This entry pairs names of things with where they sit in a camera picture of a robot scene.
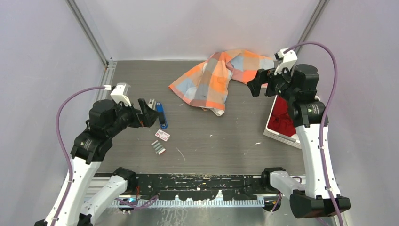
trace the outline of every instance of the fabric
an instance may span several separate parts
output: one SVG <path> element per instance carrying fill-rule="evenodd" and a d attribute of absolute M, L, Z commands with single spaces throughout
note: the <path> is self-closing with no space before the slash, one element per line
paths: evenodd
<path fill-rule="evenodd" d="M 169 88 L 187 104 L 210 109 L 221 116 L 225 111 L 230 79 L 246 84 L 255 77 L 258 69 L 273 67 L 272 59 L 248 50 L 217 52 L 183 74 Z"/>
<path fill-rule="evenodd" d="M 267 128 L 291 137 L 296 133 L 296 130 L 287 110 L 288 106 L 286 100 L 277 96 L 276 102 L 274 102 L 274 107 L 271 110 L 271 116 Z"/>

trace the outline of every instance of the orange checkered cloth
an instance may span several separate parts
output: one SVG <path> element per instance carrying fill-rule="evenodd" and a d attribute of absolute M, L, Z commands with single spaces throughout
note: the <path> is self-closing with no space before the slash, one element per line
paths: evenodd
<path fill-rule="evenodd" d="M 246 84 L 255 77 L 258 69 L 273 67 L 272 59 L 245 49 L 217 52 L 186 72 L 169 88 L 189 105 L 210 109 L 221 116 L 230 79 Z"/>

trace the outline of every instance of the gray wood tabletop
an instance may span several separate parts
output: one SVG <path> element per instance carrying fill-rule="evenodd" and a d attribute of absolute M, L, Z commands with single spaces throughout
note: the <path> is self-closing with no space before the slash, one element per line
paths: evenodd
<path fill-rule="evenodd" d="M 265 167 L 284 167 L 303 175 L 302 151 L 263 135 L 273 98 L 253 98 L 248 87 L 230 81 L 226 110 L 218 117 L 183 102 L 169 88 L 174 80 L 200 61 L 119 61 L 112 83 L 131 85 L 129 98 L 155 98 L 168 121 L 167 142 L 151 128 L 127 128 L 113 141 L 99 172 L 118 167 L 137 173 L 260 174 Z M 160 140 L 166 151 L 157 155 L 151 146 Z"/>

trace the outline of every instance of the cable connector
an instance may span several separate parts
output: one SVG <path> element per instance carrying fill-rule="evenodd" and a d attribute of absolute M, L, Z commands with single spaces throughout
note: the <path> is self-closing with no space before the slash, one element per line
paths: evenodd
<path fill-rule="evenodd" d="M 103 85 L 105 90 L 112 90 L 112 86 L 111 85 Z"/>

